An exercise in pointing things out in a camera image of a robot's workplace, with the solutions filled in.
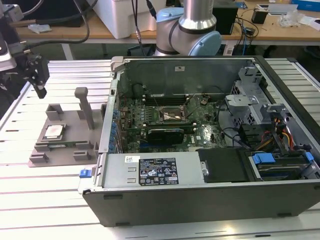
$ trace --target desk leg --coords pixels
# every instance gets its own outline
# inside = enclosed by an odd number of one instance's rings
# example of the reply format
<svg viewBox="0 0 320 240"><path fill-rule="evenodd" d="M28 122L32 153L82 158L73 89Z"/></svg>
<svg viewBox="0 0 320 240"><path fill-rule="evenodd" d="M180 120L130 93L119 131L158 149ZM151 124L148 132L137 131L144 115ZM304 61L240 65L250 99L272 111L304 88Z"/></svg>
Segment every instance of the desk leg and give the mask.
<svg viewBox="0 0 320 240"><path fill-rule="evenodd" d="M226 41L224 51L223 51L223 56L232 56L235 45L236 44L234 41Z"/></svg>
<svg viewBox="0 0 320 240"><path fill-rule="evenodd" d="M72 51L69 44L63 43L61 44L63 48L63 52L66 60L74 60L74 56L72 55Z"/></svg>

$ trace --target yellow cable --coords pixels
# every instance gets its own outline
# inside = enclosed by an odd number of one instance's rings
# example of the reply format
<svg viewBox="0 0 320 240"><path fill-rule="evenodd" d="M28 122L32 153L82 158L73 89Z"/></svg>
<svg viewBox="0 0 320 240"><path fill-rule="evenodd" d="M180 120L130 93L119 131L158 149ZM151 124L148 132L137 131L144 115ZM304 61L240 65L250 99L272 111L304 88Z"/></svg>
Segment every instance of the yellow cable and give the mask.
<svg viewBox="0 0 320 240"><path fill-rule="evenodd" d="M259 150L263 147L265 147L266 145L268 145L269 143L271 143L271 141L273 140L273 138L270 138L268 141L266 141L264 144L262 144L260 147L258 147L256 150Z"/></svg>
<svg viewBox="0 0 320 240"><path fill-rule="evenodd" d="M288 138L289 148L291 148L291 145L290 145L290 137L289 137L288 134L286 134L285 132L283 132L282 134L285 135L285 136Z"/></svg>

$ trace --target blue latch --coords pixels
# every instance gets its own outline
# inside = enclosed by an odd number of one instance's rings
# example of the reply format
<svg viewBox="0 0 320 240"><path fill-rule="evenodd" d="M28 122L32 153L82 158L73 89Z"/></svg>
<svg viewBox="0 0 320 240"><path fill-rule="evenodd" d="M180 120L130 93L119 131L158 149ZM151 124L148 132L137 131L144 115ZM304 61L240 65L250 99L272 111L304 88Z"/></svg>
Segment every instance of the blue latch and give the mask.
<svg viewBox="0 0 320 240"><path fill-rule="evenodd" d="M312 156L311 152L308 151L304 153L304 156L309 161L309 163L311 163L315 159L314 156Z"/></svg>
<svg viewBox="0 0 320 240"><path fill-rule="evenodd" d="M256 153L252 159L255 164L273 164L276 162L271 153Z"/></svg>
<svg viewBox="0 0 320 240"><path fill-rule="evenodd" d="M89 179L91 178L92 170L90 169L82 169L79 174L79 178L81 179Z"/></svg>

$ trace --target gray post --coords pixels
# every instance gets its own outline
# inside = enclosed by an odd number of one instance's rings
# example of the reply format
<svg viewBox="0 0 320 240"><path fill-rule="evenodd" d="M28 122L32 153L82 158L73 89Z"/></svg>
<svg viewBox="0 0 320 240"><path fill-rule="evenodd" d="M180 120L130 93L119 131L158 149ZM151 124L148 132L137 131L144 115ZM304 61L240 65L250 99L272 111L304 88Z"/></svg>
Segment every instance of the gray post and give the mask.
<svg viewBox="0 0 320 240"><path fill-rule="evenodd" d="M92 117L92 109L91 109L91 106L87 100L88 88L77 87L74 91L74 96L80 100L80 104L81 104L86 122L88 123L89 129L90 130L94 129L95 125L94 125L94 119Z"/></svg>

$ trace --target wooden desk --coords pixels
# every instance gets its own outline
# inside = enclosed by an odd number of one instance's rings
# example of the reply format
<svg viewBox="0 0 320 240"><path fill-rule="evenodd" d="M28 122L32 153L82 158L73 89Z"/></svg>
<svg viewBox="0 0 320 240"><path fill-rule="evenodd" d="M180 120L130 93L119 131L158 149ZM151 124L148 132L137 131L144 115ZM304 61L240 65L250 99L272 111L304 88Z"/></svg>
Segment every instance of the wooden desk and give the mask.
<svg viewBox="0 0 320 240"><path fill-rule="evenodd" d="M254 9L257 1L246 1L248 9ZM247 11L239 9L238 16L242 14L242 18L251 21L253 11ZM320 18L320 12L312 11L300 11L306 16ZM320 45L320 31L316 31L310 26L301 24L300 27L280 27L277 23L279 16L270 16L267 15L264 24L257 24L259 28L258 36L253 40L253 45L297 45L297 46L306 46L306 45ZM96 14L88 21L90 26L90 38L86 43L95 43L95 44L124 44L124 43L137 43L136 35L132 34L128 38L115 39L111 32L106 28L102 21L98 18ZM245 23L247 27L253 27L249 23ZM86 35L85 26L82 27L53 27L51 32L37 34L30 31L27 27L17 28L17 32L23 40L28 40L31 42L39 42L48 39L70 39L78 40L83 38ZM143 43L150 44L156 43L157 31L144 31L141 33ZM222 36L222 44L226 44L224 54L230 53L230 50L233 50L234 46L237 44L237 41L241 37L240 26L235 25L231 35ZM66 54L67 60L72 60L72 53L69 45L63 44L63 50Z"/></svg>

